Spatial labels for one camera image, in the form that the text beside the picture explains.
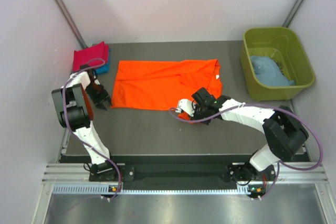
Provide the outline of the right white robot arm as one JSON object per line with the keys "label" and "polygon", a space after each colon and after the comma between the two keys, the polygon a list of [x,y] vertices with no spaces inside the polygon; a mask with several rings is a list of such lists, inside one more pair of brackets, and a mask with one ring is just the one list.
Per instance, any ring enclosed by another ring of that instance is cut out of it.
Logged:
{"label": "right white robot arm", "polygon": [[234,180],[250,182],[262,176],[273,163],[291,161],[309,137],[301,122],[284,113],[291,112],[287,106],[280,106],[281,111],[245,106],[224,95],[216,98],[205,88],[196,91],[192,98],[191,120],[205,119],[222,112],[217,119],[237,122],[265,135],[267,144],[254,152],[243,166],[233,171]]}

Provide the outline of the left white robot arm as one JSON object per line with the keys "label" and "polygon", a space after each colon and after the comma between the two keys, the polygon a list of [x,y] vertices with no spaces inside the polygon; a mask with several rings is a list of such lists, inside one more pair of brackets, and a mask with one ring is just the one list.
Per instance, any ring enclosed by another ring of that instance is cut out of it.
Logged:
{"label": "left white robot arm", "polygon": [[117,180],[121,184],[121,173],[112,160],[110,151],[100,139],[94,124],[93,110],[89,99],[98,109],[107,110],[104,103],[112,104],[105,87],[99,82],[96,68],[88,63],[72,73],[68,81],[51,92],[58,121],[67,128],[85,147],[91,165],[85,165],[92,178],[102,181]]}

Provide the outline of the orange t shirt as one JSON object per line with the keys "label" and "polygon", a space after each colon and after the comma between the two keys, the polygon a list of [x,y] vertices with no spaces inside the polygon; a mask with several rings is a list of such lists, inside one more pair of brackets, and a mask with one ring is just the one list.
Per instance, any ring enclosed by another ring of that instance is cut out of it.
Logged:
{"label": "orange t shirt", "polygon": [[115,77],[112,108],[167,111],[200,88],[222,94],[217,59],[183,61],[121,60]]}

